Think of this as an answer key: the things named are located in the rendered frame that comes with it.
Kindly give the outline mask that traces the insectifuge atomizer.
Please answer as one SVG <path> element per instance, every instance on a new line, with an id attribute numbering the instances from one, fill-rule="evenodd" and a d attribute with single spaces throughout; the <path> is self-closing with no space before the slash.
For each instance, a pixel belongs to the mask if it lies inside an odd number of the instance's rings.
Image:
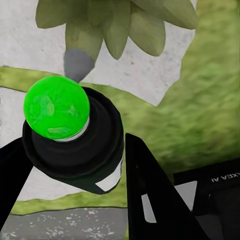
<path id="1" fill-rule="evenodd" d="M 98 195 L 120 182 L 125 156 L 121 113 L 104 94 L 79 83 L 95 68 L 88 52 L 67 49 L 64 75 L 36 82 L 23 101 L 22 143 L 50 178 Z"/>

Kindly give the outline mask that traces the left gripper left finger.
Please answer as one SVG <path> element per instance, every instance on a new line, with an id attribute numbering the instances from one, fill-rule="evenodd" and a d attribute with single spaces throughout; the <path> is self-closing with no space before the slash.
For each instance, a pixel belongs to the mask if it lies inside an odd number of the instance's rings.
<path id="1" fill-rule="evenodd" d="M 34 167 L 22 139 L 0 148 L 0 231 Z"/>

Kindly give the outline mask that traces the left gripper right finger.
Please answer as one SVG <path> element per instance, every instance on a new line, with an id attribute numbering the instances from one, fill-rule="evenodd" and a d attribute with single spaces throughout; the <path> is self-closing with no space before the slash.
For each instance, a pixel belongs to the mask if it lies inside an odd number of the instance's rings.
<path id="1" fill-rule="evenodd" d="M 129 240 L 208 240 L 145 142 L 126 133 L 124 142 Z M 145 220 L 138 170 L 155 222 Z"/>

